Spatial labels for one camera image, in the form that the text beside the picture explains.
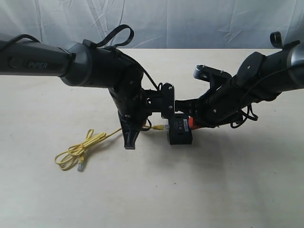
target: robotic arm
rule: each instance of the robotic arm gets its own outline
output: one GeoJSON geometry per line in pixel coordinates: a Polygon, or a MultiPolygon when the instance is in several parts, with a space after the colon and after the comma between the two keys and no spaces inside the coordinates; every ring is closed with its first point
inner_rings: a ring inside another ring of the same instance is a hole
{"type": "Polygon", "coordinates": [[[252,103],[272,101],[283,91],[304,88],[304,46],[299,41],[283,46],[276,32],[271,34],[271,42],[282,51],[267,57],[251,54],[234,77],[199,65],[194,77],[209,82],[210,89],[198,99],[175,101],[173,85],[156,85],[136,60],[117,49],[133,36],[129,26],[120,25],[100,43],[84,40],[60,48],[30,35],[12,38],[0,34],[0,75],[58,76],[68,86],[107,88],[118,109],[126,149],[135,149],[139,132],[149,130],[143,126],[147,121],[151,125],[148,117],[154,112],[169,120],[171,144],[191,144],[191,129],[224,124],[237,128],[247,119],[257,120],[252,103]],[[102,48],[123,29],[130,30],[124,43],[102,48]],[[155,90],[142,88],[143,74],[155,90]]]}

